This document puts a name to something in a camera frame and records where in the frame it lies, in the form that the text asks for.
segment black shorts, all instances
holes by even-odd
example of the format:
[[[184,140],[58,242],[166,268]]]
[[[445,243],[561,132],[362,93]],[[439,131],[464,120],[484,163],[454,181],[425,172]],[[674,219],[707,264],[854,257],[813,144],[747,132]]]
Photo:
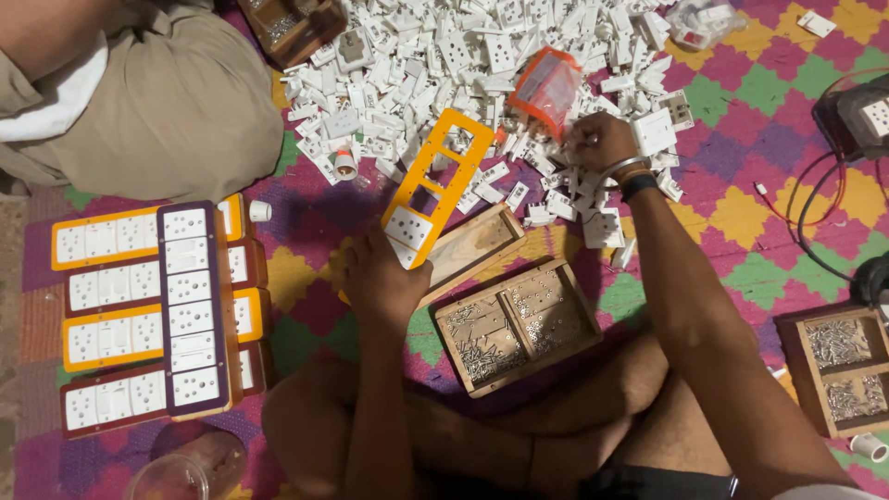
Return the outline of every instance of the black shorts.
[[[606,464],[581,481],[580,500],[727,500],[732,478],[699,472]]]

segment floor mat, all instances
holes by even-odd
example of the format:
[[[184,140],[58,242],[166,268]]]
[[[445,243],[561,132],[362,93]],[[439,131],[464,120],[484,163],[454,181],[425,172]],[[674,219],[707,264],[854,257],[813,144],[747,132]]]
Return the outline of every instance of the floor mat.
[[[753,182],[769,189],[779,210],[787,207],[800,176],[827,151],[809,114],[820,93],[844,73],[889,66],[889,11],[886,0],[733,0],[733,4],[749,21],[745,31],[703,52],[668,48],[676,61],[664,84],[670,90],[684,87],[696,116],[696,126],[679,134],[683,166],[674,177],[686,193],[671,208],[756,329],[764,361],[778,367],[783,357],[773,316],[842,301],[848,292],[842,280],[803,255],[784,223],[758,199]],[[798,16],[810,8],[836,22],[837,30],[822,40],[796,28]],[[245,28],[236,12],[227,19]],[[281,84],[275,84],[273,96],[279,107],[287,105]],[[331,187],[300,154],[294,127],[285,127],[275,174],[245,191],[274,207],[273,220],[257,226],[257,238],[266,248],[268,289],[275,308],[270,342],[277,368],[285,375],[313,357],[357,358],[355,319],[332,290],[328,262],[344,238],[359,233],[373,214],[382,213],[392,193],[392,186],[377,182],[366,161],[361,173],[372,180],[368,188],[361,190],[350,182]],[[482,167],[494,161],[486,160]],[[828,162],[814,167],[802,180],[797,200],[808,196],[829,167]],[[521,180],[534,186],[525,200],[538,200],[539,175],[524,164],[510,168],[512,173],[494,187],[509,191]],[[841,209],[810,231],[815,251],[841,270],[852,270],[889,249],[889,215],[878,180],[873,165],[850,170]],[[814,212],[829,204],[834,191],[828,186],[816,198]],[[63,440],[59,432],[57,389],[72,374],[65,373],[60,359],[62,286],[61,274],[49,270],[50,228],[58,220],[145,205],[72,188],[35,189],[23,263],[16,497],[119,498],[127,480],[156,453],[159,443],[192,435],[191,425],[164,433],[167,420],[74,441]],[[800,206],[797,201],[792,217]],[[633,236],[629,211],[626,206],[620,210],[625,231]],[[456,214],[449,223],[462,218]],[[465,294],[502,273],[519,272],[529,262],[552,255],[571,263],[585,293],[597,304],[603,327],[631,318],[644,304],[636,257],[627,272],[612,273],[604,267],[610,255],[584,248],[580,226],[561,220],[527,234],[528,243],[518,253],[453,294]],[[407,375],[470,412],[516,404],[570,369],[561,366],[516,388],[468,401],[429,308],[414,315],[407,340]],[[249,467],[234,497],[289,497],[292,488],[270,458],[260,430],[261,404],[261,396],[248,398],[232,411],[204,421],[232,431],[249,448]],[[882,437],[889,440],[889,433]],[[845,440],[829,444],[864,489],[889,496],[889,462],[873,464],[853,456]]]

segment hand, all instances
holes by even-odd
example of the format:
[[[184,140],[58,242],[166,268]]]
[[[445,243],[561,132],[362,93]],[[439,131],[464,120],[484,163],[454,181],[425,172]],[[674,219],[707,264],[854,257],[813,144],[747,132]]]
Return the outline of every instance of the hand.
[[[588,143],[587,138],[595,135],[595,145]],[[629,124],[615,118],[604,111],[589,115],[576,121],[571,129],[571,143],[574,151],[589,170],[602,173],[606,168],[627,158],[639,156],[636,140]],[[613,178],[619,184],[632,175],[628,174],[647,171],[643,164],[627,165],[614,173]]]
[[[420,299],[429,290],[432,262],[406,270],[378,222],[367,236],[358,237],[346,249],[343,291],[364,329],[400,335],[398,349],[407,335],[407,324]]]

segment orange plastic bag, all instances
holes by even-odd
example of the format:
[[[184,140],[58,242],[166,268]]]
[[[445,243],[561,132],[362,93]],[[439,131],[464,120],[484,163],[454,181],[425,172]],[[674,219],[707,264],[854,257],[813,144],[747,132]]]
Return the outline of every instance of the orange plastic bag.
[[[537,52],[506,103],[542,121],[562,142],[565,116],[581,86],[581,67],[571,55],[544,47]]]

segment white plastic cup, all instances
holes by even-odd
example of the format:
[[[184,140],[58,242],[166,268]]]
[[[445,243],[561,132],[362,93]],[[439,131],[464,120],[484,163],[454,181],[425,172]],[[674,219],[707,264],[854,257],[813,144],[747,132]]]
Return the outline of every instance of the white plastic cup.
[[[268,222],[272,219],[272,205],[264,201],[250,202],[250,220],[253,222]]]
[[[852,441],[849,443],[849,448],[853,452],[866,456],[877,464],[889,457],[889,447],[887,447],[883,441],[878,440],[877,437],[870,432],[867,434],[859,434],[852,438]]]

